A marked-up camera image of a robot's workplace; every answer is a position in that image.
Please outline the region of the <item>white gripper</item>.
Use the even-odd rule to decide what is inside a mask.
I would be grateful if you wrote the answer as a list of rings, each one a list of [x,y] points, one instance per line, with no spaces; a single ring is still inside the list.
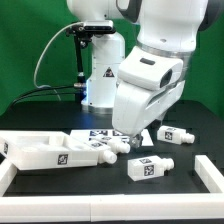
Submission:
[[[180,80],[182,68],[181,59],[153,55],[137,46],[120,64],[112,126],[131,137],[132,148],[142,146],[139,133],[179,100],[185,84]]]

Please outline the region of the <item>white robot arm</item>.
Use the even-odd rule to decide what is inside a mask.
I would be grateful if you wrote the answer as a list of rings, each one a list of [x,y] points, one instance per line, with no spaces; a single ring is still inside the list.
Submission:
[[[67,0],[81,21],[123,17],[140,25],[119,65],[112,126],[131,138],[162,120],[185,85],[196,35],[224,13],[224,0]]]

